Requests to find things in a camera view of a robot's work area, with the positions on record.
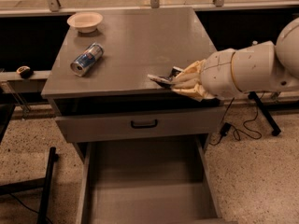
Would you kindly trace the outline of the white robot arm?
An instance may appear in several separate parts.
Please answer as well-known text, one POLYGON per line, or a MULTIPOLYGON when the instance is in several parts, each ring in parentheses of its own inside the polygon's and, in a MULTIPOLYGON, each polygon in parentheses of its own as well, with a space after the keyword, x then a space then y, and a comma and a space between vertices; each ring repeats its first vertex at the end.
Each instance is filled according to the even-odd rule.
POLYGON ((299 19, 276 42, 225 49, 190 64, 171 81, 171 90, 199 101, 237 97, 251 91, 299 89, 299 19))

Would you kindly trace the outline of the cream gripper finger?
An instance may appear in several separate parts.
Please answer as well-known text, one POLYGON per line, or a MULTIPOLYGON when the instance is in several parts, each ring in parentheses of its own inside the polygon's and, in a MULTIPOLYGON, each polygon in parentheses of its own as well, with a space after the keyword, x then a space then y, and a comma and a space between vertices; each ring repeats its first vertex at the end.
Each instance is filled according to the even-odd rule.
POLYGON ((211 100, 215 96, 207 92, 201 85, 195 85, 188 89, 173 89, 173 92, 192 98, 193 100, 201 102, 202 100, 211 100))
POLYGON ((206 60, 196 61, 186 67, 181 73, 172 79, 171 87, 173 89, 190 89, 196 84, 201 83, 202 66, 206 60))

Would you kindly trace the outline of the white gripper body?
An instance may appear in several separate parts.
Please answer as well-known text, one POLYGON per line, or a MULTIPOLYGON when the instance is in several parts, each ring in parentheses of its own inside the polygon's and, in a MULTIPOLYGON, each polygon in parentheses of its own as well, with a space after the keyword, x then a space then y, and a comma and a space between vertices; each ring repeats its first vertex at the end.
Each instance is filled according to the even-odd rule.
POLYGON ((240 94, 232 75, 232 59, 235 49, 225 49, 211 54, 201 70, 201 84, 218 99, 229 99, 240 94))

